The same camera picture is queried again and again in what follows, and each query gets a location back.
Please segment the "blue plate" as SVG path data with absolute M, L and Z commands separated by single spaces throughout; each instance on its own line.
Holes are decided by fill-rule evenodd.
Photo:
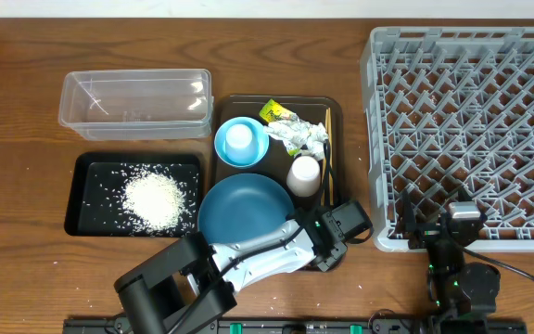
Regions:
M 273 179 L 239 173 L 210 189 L 197 226 L 209 244 L 240 242 L 273 232 L 293 211 L 292 199 Z

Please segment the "pile of white rice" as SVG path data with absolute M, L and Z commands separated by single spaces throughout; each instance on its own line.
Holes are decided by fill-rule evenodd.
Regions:
M 121 209 L 134 218 L 136 232 L 164 232 L 192 213 L 185 195 L 171 176 L 139 169 L 122 189 Z

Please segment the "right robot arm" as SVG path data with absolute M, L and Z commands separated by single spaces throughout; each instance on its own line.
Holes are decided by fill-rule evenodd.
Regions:
M 487 216 L 461 190 L 449 209 L 431 223 L 419 223 L 410 196 L 401 194 L 401 232 L 411 250 L 428 254 L 427 289 L 438 311 L 412 325 L 413 333 L 490 334 L 488 315 L 496 311 L 501 275 L 490 264 L 464 259 L 466 247 L 478 238 Z

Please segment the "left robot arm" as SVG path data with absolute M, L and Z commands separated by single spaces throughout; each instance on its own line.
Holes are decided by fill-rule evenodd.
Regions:
M 298 211 L 273 231 L 210 244 L 200 232 L 156 253 L 114 283 L 134 333 L 195 333 L 236 306 L 241 289 L 309 266 L 334 268 L 373 224 L 355 201 Z

